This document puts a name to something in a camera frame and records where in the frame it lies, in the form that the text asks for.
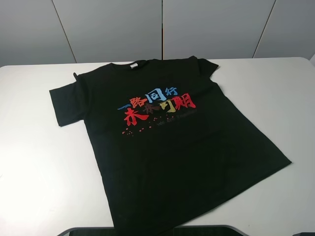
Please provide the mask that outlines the black printed t-shirt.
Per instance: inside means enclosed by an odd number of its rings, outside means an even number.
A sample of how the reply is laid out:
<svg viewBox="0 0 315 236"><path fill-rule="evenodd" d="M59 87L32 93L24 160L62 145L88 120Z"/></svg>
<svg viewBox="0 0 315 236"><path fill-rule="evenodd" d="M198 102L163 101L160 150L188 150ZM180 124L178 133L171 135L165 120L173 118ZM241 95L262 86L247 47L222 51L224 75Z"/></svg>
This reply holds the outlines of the black printed t-shirt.
<svg viewBox="0 0 315 236"><path fill-rule="evenodd" d="M110 63L50 91L59 126L85 124L114 228L182 225L290 165L211 80L218 69Z"/></svg>

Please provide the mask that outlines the dark monitor at table edge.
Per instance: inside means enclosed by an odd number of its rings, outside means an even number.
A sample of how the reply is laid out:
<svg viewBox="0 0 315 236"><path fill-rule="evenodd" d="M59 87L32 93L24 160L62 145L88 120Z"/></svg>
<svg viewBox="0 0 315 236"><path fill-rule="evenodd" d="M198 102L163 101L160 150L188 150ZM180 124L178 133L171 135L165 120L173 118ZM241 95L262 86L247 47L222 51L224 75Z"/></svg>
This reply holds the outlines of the dark monitor at table edge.
<svg viewBox="0 0 315 236"><path fill-rule="evenodd" d="M246 234L232 226L177 226L161 230L126 229L118 230L113 227L72 228L61 236L245 236Z"/></svg>

